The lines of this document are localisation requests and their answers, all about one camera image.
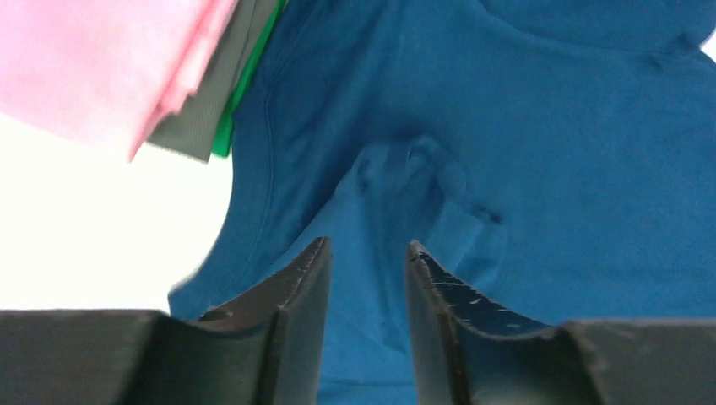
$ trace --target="blue cloth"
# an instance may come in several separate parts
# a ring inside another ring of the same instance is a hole
[[[319,403],[415,403],[408,242],[515,311],[716,316],[714,1],[291,0],[199,316],[333,239]]]

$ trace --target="pink fabric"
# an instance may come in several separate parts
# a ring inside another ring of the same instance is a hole
[[[0,2],[0,111],[131,160],[196,92],[236,3]]]

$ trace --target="white background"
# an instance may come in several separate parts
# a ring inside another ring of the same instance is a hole
[[[168,311],[214,244],[231,176],[229,160],[150,145],[125,165],[0,116],[0,308]]]

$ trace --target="gray fabric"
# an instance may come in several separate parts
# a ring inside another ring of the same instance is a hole
[[[255,26],[266,24],[274,6],[275,0],[239,1],[209,61],[198,92],[187,99],[179,114],[160,122],[149,137],[150,143],[209,161],[224,105],[261,33]]]

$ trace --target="green fabric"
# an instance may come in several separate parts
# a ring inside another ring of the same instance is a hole
[[[263,49],[266,48],[271,32],[273,32],[276,21],[278,21],[279,16],[283,13],[286,4],[286,0],[279,0],[276,3],[276,8],[271,14],[271,18],[268,19],[268,22],[263,27],[261,35],[258,37],[256,46],[253,47],[251,56],[248,58],[246,66],[241,71],[239,82],[236,84],[229,100],[226,101],[226,106],[224,107],[224,112],[221,113],[219,125],[216,128],[214,144],[211,149],[212,154],[216,156],[220,156],[222,158],[229,156],[229,152],[231,150],[231,133],[234,130],[234,120],[231,118],[231,115],[241,102],[248,85],[251,83],[251,77],[256,71],[256,66],[258,65],[259,59],[261,59]]]

